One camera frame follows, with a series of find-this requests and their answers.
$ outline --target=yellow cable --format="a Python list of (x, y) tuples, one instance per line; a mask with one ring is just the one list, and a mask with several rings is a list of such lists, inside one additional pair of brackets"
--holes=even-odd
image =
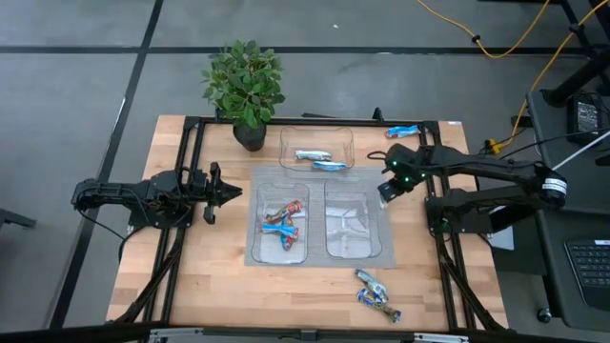
[[(459, 27), (460, 29), (466, 31), (466, 33), (470, 34), (471, 37), (475, 37), (476, 35), (470, 31), (468, 28), (466, 28), (465, 26), (461, 25), (460, 23), (458, 23), (455, 20), (451, 20), (449, 18), (447, 18), (446, 16), (432, 10), (430, 7), (428, 7), (428, 5), (424, 4), (421, 0), (417, 0), (419, 2), (419, 4), (421, 6), (423, 6), (423, 8), (425, 8), (426, 10), (428, 10), (430, 13), (432, 13), (433, 15), (437, 16), (438, 18), (453, 24), (457, 27)], [(525, 33), (521, 36), (521, 38), (517, 41), (517, 43), (515, 43), (515, 45), (507, 50), (505, 53), (501, 53), (499, 55), (493, 55), (491, 53), (489, 53), (487, 51), (487, 49), (485, 49), (485, 47), (483, 47), (483, 45), (480, 43), (480, 39), (477, 40), (477, 45), (478, 47), (483, 51), (483, 53), (489, 57), (489, 58), (494, 58), (494, 59), (500, 59), (502, 57), (508, 56), (511, 52), (513, 52), (513, 50), (515, 50), (520, 44), (521, 42), (523, 42), (523, 40), (525, 39), (525, 37), (527, 37), (528, 34), (530, 34), (530, 32), (532, 31), (532, 29), (534, 28), (534, 26), (536, 25), (536, 23), (538, 22), (538, 20), (541, 18), (542, 14), (544, 13), (544, 11), (546, 10), (546, 7), (549, 5), (549, 3), (551, 2), (551, 0), (546, 0), (546, 2), (544, 3), (544, 5), (542, 6), (542, 8), (540, 9), (540, 11), (538, 12), (538, 15), (536, 16), (536, 18), (534, 19), (534, 21), (532, 22), (532, 24), (530, 24), (530, 27), (527, 28), (527, 30), (525, 31)]]
[[(584, 24), (587, 20), (589, 20), (589, 18), (591, 17), (591, 15), (593, 15), (596, 10), (598, 10), (600, 7), (606, 5), (610, 0), (603, 0), (602, 2), (600, 2), (597, 6), (595, 6), (590, 12), (587, 13), (587, 15), (585, 15), (580, 21), (579, 21), (579, 26), (581, 26), (582, 24)], [(546, 66), (544, 67), (544, 69), (542, 70), (542, 72), (540, 73), (540, 75), (538, 75), (538, 77), (536, 78), (536, 81), (534, 81), (534, 83), (532, 84), (532, 87), (530, 88), (530, 91), (534, 91), (534, 89), (536, 88), (536, 86), (538, 85), (538, 83), (540, 82), (540, 80), (542, 79), (542, 76), (549, 70), (549, 68), (551, 68), (551, 65), (553, 65), (553, 63), (555, 63), (555, 61), (557, 60), (557, 58), (559, 57), (559, 54), (561, 53), (561, 51), (563, 50), (563, 48), (568, 44), (568, 42), (570, 42), (570, 39), (572, 39), (572, 37), (574, 37), (574, 33), (570, 32), (567, 37), (565, 37), (565, 39), (563, 40), (563, 42), (561, 43), (561, 45), (559, 45), (559, 48), (557, 48), (557, 51), (555, 52), (555, 54), (553, 55), (553, 57), (551, 58), (551, 60), (546, 64)], [(517, 116), (517, 120), (515, 121), (515, 126), (513, 127), (513, 131), (511, 132), (511, 138), (509, 140), (507, 140), (504, 143), (498, 144), (498, 147), (500, 149), (508, 146), (509, 144), (511, 144), (513, 142), (513, 138), (515, 138), (515, 134), (517, 133), (517, 128), (519, 127), (519, 120), (521, 119), (521, 117), (523, 116), (523, 113), (525, 112), (525, 107), (527, 106), (527, 101), (523, 100), (523, 104), (521, 105), (521, 110), (519, 110), (518, 112), (518, 116)]]

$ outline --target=keyboard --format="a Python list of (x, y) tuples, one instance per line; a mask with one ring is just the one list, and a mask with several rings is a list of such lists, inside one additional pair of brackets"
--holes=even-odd
[(569, 241), (565, 242), (565, 250), (584, 302), (610, 311), (610, 240)]

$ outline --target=plastic bin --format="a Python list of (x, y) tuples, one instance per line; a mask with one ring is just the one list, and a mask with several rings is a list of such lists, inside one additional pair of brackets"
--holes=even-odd
[(313, 168), (310, 160), (297, 160), (296, 151), (325, 151), (332, 155), (332, 162), (354, 166), (354, 134), (348, 128), (338, 129), (282, 129), (279, 139), (279, 164), (298, 172), (322, 171)]
[(329, 180), (324, 187), (326, 251), (332, 257), (367, 258), (381, 253), (378, 194), (363, 181)]
[[(309, 189), (303, 184), (262, 184), (256, 190), (256, 222), (254, 225), (254, 243), (252, 257), (255, 261), (270, 264), (301, 263), (307, 258), (307, 235), (309, 225)], [(300, 212), (291, 215), (294, 227), (297, 227), (297, 238), (289, 250), (284, 250), (279, 232), (263, 232), (267, 215), (273, 215), (280, 209), (298, 200)]]

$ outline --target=green leaves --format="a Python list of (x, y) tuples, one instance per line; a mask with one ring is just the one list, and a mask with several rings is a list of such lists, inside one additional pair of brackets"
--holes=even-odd
[(209, 86), (203, 97), (220, 108), (223, 117), (255, 129), (271, 120), (275, 104), (286, 100), (279, 85), (281, 71), (273, 50), (261, 53), (254, 40), (235, 41), (213, 57), (210, 70), (201, 71)]

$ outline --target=black floor stripe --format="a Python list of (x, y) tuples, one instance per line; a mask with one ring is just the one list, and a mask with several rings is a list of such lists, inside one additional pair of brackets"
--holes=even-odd
[[(218, 53), (223, 47), (41, 47), (41, 46), (0, 46), (0, 53), (48, 53), (48, 54), (119, 54), (119, 53)], [(389, 53), (389, 54), (458, 54), (483, 55), (477, 47), (262, 47), (277, 53)], [(492, 54), (503, 53), (509, 48), (487, 48)], [(517, 48), (514, 55), (553, 54), (556, 47)], [(583, 55), (581, 48), (565, 48), (562, 54)]]
[[(147, 48), (151, 44), (154, 29), (156, 28), (156, 23), (159, 19), (162, 6), (163, 0), (155, 0), (154, 7), (152, 8), (151, 19), (146, 28), (144, 39), (142, 40), (141, 47), (143, 49)], [(130, 78), (127, 90), (125, 91), (124, 102), (116, 119), (116, 123), (114, 124), (114, 128), (112, 129), (112, 135), (108, 142), (104, 159), (97, 174), (97, 179), (100, 182), (108, 182), (110, 178), (114, 158), (116, 157), (116, 153), (121, 142), (121, 137), (123, 135), (123, 131), (125, 130), (127, 118), (132, 107), (133, 96), (135, 95), (135, 90), (140, 80), (140, 75), (142, 74), (145, 60), (146, 53), (141, 50), (135, 59), (132, 77)], [(92, 219), (97, 219), (97, 215), (98, 210), (89, 212), (89, 216)], [(71, 257), (70, 266), (68, 268), (68, 272), (66, 273), (66, 278), (64, 279), (62, 289), (57, 297), (56, 306), (52, 314), (50, 322), (51, 329), (58, 329), (64, 326), (66, 315), (70, 309), (71, 299), (78, 282), (78, 276), (83, 267), (85, 256), (87, 255), (87, 248), (89, 247), (89, 243), (92, 239), (93, 227), (94, 225), (91, 221), (85, 220), (84, 218), (81, 219), (78, 227), (78, 241)]]

